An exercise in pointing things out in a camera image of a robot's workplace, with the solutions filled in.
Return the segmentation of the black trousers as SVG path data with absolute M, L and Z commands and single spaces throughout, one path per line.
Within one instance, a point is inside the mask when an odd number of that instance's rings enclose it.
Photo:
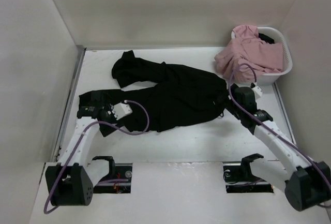
M 133 51 L 124 52 L 114 64 L 111 75 L 120 89 L 101 89 L 79 96 L 79 107 L 101 110 L 100 121 L 116 123 L 104 112 L 111 105 L 124 100 L 138 102 L 131 105 L 133 113 L 118 121 L 130 132 L 163 132 L 175 127 L 209 122 L 220 116 L 229 102 L 227 84 L 214 73 L 185 65 L 154 63 L 136 57 Z M 155 86 L 123 91 L 136 82 L 151 81 Z

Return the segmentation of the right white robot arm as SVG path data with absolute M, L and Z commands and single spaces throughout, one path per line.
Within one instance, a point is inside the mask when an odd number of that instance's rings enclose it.
M 256 99 L 261 95 L 261 89 L 254 83 L 244 87 L 232 84 L 227 110 L 267 146 L 283 169 L 255 153 L 242 158 L 235 180 L 262 179 L 281 190 L 289 204 L 299 212 L 313 206 L 324 207 L 330 200 L 330 167 L 302 154 L 280 131 L 273 118 L 258 109 Z

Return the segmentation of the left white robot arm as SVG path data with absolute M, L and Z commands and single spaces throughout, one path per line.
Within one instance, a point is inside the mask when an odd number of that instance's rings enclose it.
M 95 135 L 108 136 L 120 127 L 122 103 L 112 103 L 102 91 L 92 91 L 79 97 L 76 127 L 65 151 L 54 166 L 46 169 L 48 198 L 45 205 L 88 206 L 94 188 L 101 180 L 110 182 L 116 176 L 112 156 L 89 157 Z

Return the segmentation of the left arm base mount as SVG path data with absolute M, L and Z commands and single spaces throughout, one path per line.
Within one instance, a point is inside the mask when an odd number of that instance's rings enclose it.
M 117 163 L 113 175 L 106 175 L 94 187 L 96 194 L 125 194 L 131 193 L 133 164 Z

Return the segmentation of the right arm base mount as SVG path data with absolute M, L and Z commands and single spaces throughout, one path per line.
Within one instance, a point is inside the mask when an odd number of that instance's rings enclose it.
M 224 163 L 223 180 L 227 193 L 274 193 L 273 186 L 265 180 L 246 175 L 240 163 Z

